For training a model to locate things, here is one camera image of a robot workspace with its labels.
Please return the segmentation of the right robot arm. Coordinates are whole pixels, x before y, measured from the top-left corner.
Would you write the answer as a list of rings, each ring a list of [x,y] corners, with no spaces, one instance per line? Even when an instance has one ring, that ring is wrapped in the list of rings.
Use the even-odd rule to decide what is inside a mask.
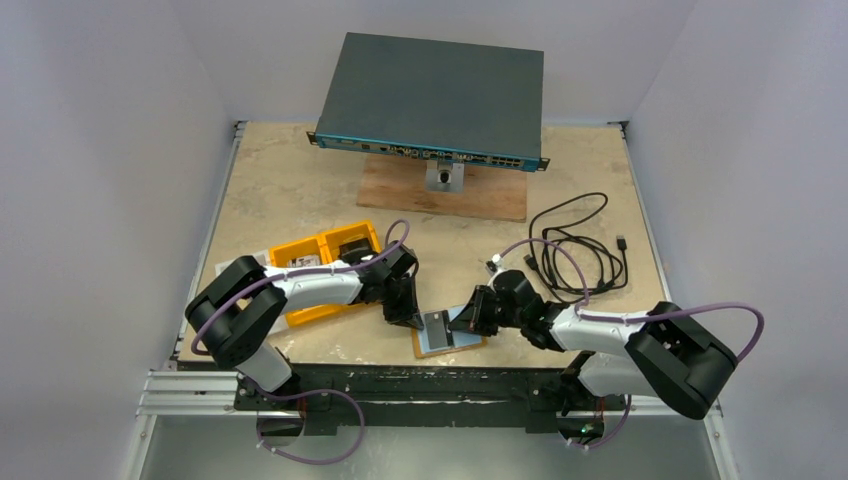
[[[449,328],[484,337],[515,328],[536,348],[585,354],[561,381],[576,407],[608,395],[651,396],[700,420],[741,360],[674,303],[633,313],[585,310],[544,300],[518,270],[476,286]]]

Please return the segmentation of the yellow bin with black cards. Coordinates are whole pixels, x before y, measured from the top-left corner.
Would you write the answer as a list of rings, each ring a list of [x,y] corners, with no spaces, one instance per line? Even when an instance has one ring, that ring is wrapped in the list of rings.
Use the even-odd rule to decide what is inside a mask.
[[[358,247],[368,246],[372,251],[380,251],[376,231],[370,220],[333,228],[319,233],[317,237],[322,265],[339,260],[342,253]]]

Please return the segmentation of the black VIP card stack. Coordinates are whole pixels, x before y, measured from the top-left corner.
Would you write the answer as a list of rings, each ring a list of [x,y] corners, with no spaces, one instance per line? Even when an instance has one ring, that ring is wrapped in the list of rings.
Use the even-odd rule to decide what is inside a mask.
[[[371,242],[362,238],[341,244],[339,246],[338,259],[348,265],[361,263],[376,254]]]

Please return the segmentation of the silver VIP card stack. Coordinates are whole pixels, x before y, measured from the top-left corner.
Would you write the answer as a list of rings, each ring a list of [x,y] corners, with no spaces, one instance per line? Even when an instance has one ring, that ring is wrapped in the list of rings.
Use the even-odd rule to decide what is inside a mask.
[[[287,268],[308,268],[316,267],[322,264],[321,257],[318,254],[309,254],[299,257],[294,257],[287,261]]]

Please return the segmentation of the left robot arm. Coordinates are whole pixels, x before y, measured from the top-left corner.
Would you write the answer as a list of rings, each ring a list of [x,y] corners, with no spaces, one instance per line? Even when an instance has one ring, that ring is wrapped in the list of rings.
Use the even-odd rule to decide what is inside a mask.
[[[272,408],[297,399],[289,360],[267,338],[287,313],[325,305],[379,304],[393,325],[422,328],[414,276],[415,253],[394,241],[381,253],[345,247],[329,264],[266,267],[241,256],[192,299],[184,316],[214,364],[235,369],[259,387]]]

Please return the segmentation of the tan leather card holder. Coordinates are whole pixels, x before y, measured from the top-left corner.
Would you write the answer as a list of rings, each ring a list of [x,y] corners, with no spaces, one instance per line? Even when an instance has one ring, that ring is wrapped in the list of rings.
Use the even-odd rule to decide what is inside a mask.
[[[416,359],[456,353],[482,348],[487,340],[477,334],[454,331],[450,322],[463,310],[463,306],[454,306],[443,310],[422,312],[422,329],[412,330],[412,347]]]

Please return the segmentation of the yellow bin with silver cards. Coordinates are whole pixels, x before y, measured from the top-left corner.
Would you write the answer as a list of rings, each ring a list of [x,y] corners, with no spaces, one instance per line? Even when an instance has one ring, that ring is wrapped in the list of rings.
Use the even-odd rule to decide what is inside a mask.
[[[317,236],[281,244],[269,249],[271,264],[274,267],[287,268],[287,261],[303,255],[318,254],[320,256],[319,240]],[[296,310],[284,315],[287,328],[296,328],[307,323],[327,318],[338,311],[338,307],[331,305],[315,306]]]

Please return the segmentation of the blue network switch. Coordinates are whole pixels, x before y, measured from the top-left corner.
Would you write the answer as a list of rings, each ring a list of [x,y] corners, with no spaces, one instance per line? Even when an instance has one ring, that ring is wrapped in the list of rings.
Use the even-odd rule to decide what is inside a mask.
[[[346,34],[309,142],[320,148],[544,171],[544,54]]]

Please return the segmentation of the wooden board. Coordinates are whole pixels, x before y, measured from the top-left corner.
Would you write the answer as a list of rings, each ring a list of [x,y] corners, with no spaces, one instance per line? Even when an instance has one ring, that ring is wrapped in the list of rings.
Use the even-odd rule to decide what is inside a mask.
[[[524,222],[527,174],[466,166],[447,184],[423,160],[369,155],[356,203],[361,207]]]

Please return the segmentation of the metal switch stand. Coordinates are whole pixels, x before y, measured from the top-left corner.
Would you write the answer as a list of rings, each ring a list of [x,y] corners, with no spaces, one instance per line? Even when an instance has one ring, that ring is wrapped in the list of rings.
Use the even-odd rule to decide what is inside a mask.
[[[427,161],[426,189],[432,192],[462,193],[465,165],[446,160]]]

